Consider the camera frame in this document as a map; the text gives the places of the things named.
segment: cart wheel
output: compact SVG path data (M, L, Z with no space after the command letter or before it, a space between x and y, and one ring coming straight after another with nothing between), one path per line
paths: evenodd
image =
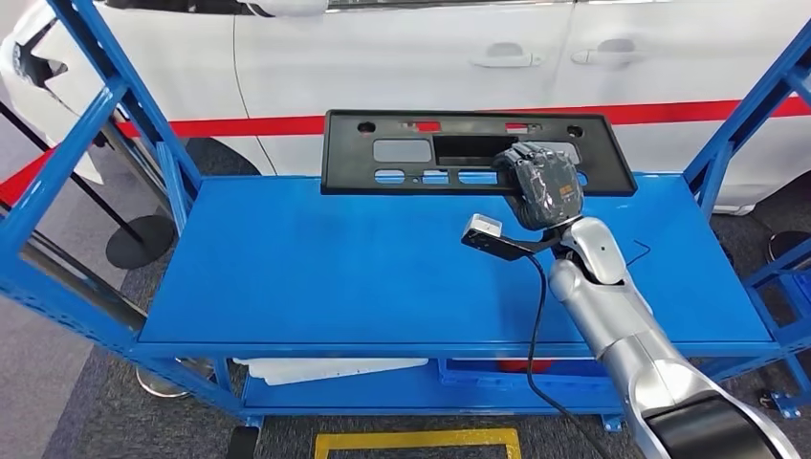
M230 434L226 459L253 459L256 441L259 439L259 427L235 427Z
M778 409L778 405L772 398L772 391L769 389L760 389L757 392L757 402L760 406L766 409Z

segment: black stand base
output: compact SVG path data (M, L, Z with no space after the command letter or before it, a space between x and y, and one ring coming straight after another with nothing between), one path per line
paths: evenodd
M138 217L129 226L142 239L125 229L117 229L107 241L107 260L116 268L134 270L157 260L175 240L175 224L160 215Z
M805 231L783 231L773 235L769 238L769 246L766 248L766 259L769 262L775 261L809 237L811 233Z

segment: rectangular slot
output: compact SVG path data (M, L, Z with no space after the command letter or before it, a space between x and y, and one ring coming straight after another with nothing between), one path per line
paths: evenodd
M437 165L490 166L495 155L515 142L515 136L433 136L433 151Z
M459 182L465 185L496 185L498 177L495 172L487 170L460 170Z
M442 130L442 124L439 121L417 121L414 124L420 132L439 132Z
M372 145L378 163L427 163L430 143L425 139L380 139Z
M424 170L423 184L425 185L447 185L449 183L448 172L446 170Z
M375 182L381 185L399 185L406 180L406 174L397 169L381 169L375 171Z
M530 131L525 122L506 122L504 129L507 130L507 134L526 134Z

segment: blue tabletop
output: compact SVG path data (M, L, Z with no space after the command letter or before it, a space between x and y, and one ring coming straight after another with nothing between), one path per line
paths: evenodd
M670 339L771 341L684 180L636 179L633 197L589 197L584 213L603 219L635 260L630 271ZM290 356L314 345L332 356L524 352L534 267L459 242L476 212L515 239L538 238L502 198L321 196L318 187L304 177L206 179L140 341L284 344ZM551 263L548 253L540 259ZM551 295L539 336L584 349Z

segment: yellow floor marking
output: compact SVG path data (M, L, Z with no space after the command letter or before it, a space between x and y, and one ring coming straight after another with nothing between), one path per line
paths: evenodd
M320 433L315 459L327 459L333 449L389 449L504 445L507 459L521 459L514 428L473 428L425 432Z

